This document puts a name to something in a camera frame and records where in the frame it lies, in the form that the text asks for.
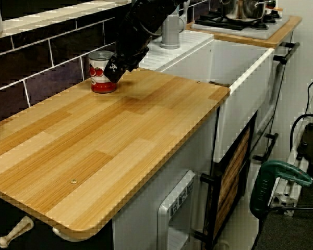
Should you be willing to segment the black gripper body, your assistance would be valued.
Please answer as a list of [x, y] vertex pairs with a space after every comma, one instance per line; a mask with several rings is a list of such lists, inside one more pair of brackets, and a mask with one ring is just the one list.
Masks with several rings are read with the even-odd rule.
[[145, 57], [149, 48], [147, 46], [117, 45], [115, 54], [111, 57], [111, 63], [137, 65]]

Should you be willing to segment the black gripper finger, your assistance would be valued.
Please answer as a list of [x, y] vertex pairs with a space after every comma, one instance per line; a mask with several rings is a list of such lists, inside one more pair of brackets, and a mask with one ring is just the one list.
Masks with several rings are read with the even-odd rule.
[[103, 71], [106, 78], [117, 83], [126, 71], [125, 62], [116, 57], [111, 57]]
[[119, 66], [119, 79], [122, 78], [126, 71], [132, 72], [136, 68], [137, 65], [135, 64], [121, 63]]

